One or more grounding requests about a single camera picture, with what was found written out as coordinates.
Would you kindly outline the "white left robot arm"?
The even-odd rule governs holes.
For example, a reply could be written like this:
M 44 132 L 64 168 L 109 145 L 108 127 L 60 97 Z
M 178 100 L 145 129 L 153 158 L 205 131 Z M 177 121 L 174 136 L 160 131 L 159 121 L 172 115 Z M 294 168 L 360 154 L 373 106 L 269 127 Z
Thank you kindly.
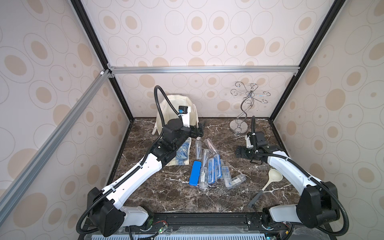
M 85 235 L 100 232 L 109 237 L 121 227 L 145 225 L 149 218 L 146 209 L 124 207 L 124 203 L 148 178 L 176 157 L 187 139 L 203 137 L 204 130 L 205 123 L 185 127 L 180 119 L 168 121 L 134 167 L 103 189 L 89 191 L 87 209 L 78 220 L 77 232 Z

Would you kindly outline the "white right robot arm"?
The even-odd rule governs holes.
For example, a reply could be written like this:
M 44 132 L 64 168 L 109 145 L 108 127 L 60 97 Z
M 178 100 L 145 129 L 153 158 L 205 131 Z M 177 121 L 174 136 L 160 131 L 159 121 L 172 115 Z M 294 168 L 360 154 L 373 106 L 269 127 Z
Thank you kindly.
M 267 221 L 299 223 L 312 229 L 340 219 L 338 191 L 334 184 L 310 175 L 279 146 L 269 145 L 263 132 L 249 132 L 245 139 L 247 145 L 236 148 L 236 157 L 269 164 L 300 194 L 297 204 L 267 209 L 264 214 Z

